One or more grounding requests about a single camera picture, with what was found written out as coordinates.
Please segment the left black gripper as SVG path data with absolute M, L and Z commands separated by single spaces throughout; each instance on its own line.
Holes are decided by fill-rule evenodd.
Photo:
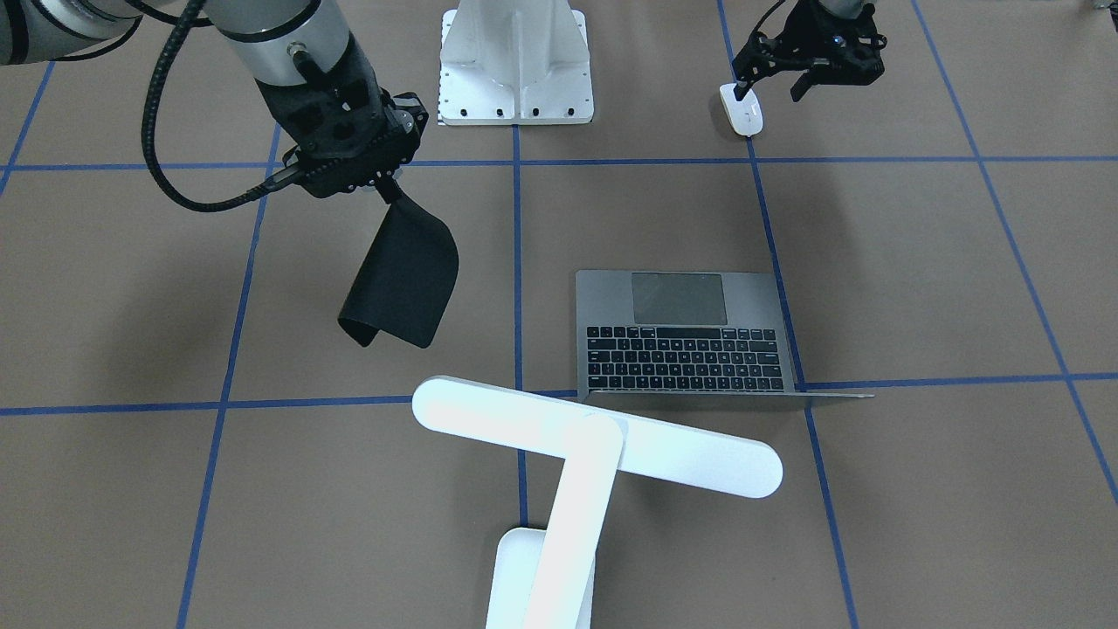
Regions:
M 815 85 L 873 84 L 884 74 L 887 37 L 879 31 L 872 1 L 796 1 L 783 30 L 770 37 L 762 25 L 785 4 L 775 1 L 759 19 L 732 60 L 735 99 L 742 102 L 755 84 L 783 72 L 799 72 L 790 88 L 800 102 Z

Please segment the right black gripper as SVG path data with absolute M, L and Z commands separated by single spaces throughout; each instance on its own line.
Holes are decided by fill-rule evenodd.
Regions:
M 376 185 L 386 204 L 402 200 L 392 175 L 411 163 L 430 120 L 419 97 L 381 88 L 353 39 L 330 69 L 310 53 L 295 53 L 293 65 L 303 84 L 260 84 L 271 115 L 295 142 L 283 156 L 285 179 L 315 198 Z

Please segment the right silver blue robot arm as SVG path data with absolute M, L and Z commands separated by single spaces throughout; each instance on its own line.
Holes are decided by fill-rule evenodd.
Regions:
M 188 1 L 179 13 L 160 1 L 4 1 L 3 64 L 84 61 L 114 53 L 145 17 L 170 34 L 145 92 L 140 144 L 157 188 L 195 212 L 220 212 L 299 184 L 326 198 L 375 187 L 387 204 L 407 203 L 396 182 L 411 163 L 427 113 L 413 93 L 391 95 L 335 1 Z M 170 72 L 193 31 L 221 35 L 252 74 L 269 114 L 294 141 L 284 166 L 220 202 L 197 202 L 165 175 L 157 156 L 157 116 Z

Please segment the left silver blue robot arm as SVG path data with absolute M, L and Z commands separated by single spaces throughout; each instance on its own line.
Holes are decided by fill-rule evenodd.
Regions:
M 762 13 L 735 60 L 736 101 L 755 84 L 783 72 L 799 72 L 790 97 L 799 102 L 816 85 L 873 84 L 883 75 L 887 37 L 879 32 L 871 1 L 796 1 L 775 37 L 762 25 L 781 8 L 776 1 Z

